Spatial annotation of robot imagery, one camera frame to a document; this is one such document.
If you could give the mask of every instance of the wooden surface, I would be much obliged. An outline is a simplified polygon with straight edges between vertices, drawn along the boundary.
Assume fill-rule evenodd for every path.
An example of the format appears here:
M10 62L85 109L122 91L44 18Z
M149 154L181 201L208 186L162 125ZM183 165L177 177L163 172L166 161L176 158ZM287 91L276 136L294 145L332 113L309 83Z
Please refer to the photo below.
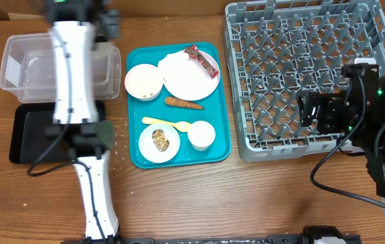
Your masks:
M345 1L333 0L334 3ZM14 17L17 17L16 14L40 14L40 11L36 10L37 2L37 0L0 0L0 19L3 19L4 13L14 13L12 14ZM236 2L240 0L112 0L110 7L118 9L122 16L128 17L208 16L224 14L226 5ZM380 3L385 11L385 0L380 0Z
M151 45L209 41L226 67L222 16L124 18L115 44L125 58ZM43 22L0 22L0 63L10 35L45 32ZM385 243L380 208L319 190L309 180L323 155L265 163L244 163L238 156L228 71L222 69L232 153L221 163L143 170L129 158L126 91L106 102L117 133L110 160L113 204L124 237L264 237L298 233L305 225L337 226L361 234L364 243ZM58 243L84 237L85 216L72 167L39 178L27 165L9 162L14 112L20 103L0 89L0 243ZM340 153L319 171L320 182L379 199L367 175L366 159Z

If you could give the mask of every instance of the yellow spoon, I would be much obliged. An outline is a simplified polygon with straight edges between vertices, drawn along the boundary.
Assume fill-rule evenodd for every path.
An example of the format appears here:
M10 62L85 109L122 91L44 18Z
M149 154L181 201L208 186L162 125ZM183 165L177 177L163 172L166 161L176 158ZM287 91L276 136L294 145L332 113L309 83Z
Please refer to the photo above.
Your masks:
M163 123L163 124L166 124L166 125L171 125L171 126L175 127L176 129L178 129L178 131L180 131L180 132L188 132L188 130L190 130L190 128L191 128L191 124L188 123L188 122L185 122L185 121L181 121L181 122L177 122L177 123L172 123L172 122L163 121L163 120L160 120L160 119L144 117L142 119L142 122L143 122L143 124L146 124L146 125L152 125L154 123Z

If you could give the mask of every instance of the red wrapper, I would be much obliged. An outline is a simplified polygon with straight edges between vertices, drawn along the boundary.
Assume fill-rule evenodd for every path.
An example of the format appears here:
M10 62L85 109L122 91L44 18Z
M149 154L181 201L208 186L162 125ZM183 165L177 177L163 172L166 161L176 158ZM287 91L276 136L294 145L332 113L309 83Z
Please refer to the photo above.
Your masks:
M196 45L192 45L190 47L185 48L185 52L189 54L190 58L198 60L205 68L207 74L213 79L218 75L218 70L216 70L209 61L203 57L203 55L200 54L199 49Z

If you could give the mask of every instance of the blue tray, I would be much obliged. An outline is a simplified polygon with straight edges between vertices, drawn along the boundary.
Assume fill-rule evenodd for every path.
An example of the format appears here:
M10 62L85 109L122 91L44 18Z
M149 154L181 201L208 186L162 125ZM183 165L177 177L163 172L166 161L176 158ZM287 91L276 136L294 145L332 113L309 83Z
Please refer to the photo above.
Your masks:
M126 70L138 64L152 64L158 66L158 61L162 60L167 54L183 50L184 47L197 44L200 50L211 55L218 66L217 49L210 43L191 43L165 45L159 47L143 47L132 51L126 60ZM158 167L171 167L180 165L192 165L197 163L212 163L225 160L232 150L230 141L230 130L228 128L226 100L224 98L223 82L220 79L217 89L208 96L199 101L195 101L205 107L205 110L192 110L186 108L174 108L165 105L164 99L171 94L165 87L155 98L149 102L143 102L128 94L127 111L129 119L129 147L131 150L132 162L143 169L154 169ZM214 143L205 151L199 152L191 146L186 133L179 132L180 149L178 154L170 161L165 163L152 163L147 161L138 149L138 138L148 125L141 122L143 117L152 117L172 122L187 121L207 121L213 125L216 131Z

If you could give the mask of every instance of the gray dish rack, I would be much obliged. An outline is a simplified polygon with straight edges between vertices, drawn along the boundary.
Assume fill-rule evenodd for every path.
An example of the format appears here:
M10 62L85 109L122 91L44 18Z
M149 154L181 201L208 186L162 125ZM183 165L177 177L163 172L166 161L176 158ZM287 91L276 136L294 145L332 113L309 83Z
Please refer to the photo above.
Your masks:
M385 75L385 16L378 0L231 3L224 21L239 154L246 162L330 151L341 134L300 127L300 89L338 92L340 67L375 58ZM350 142L343 150L358 151Z

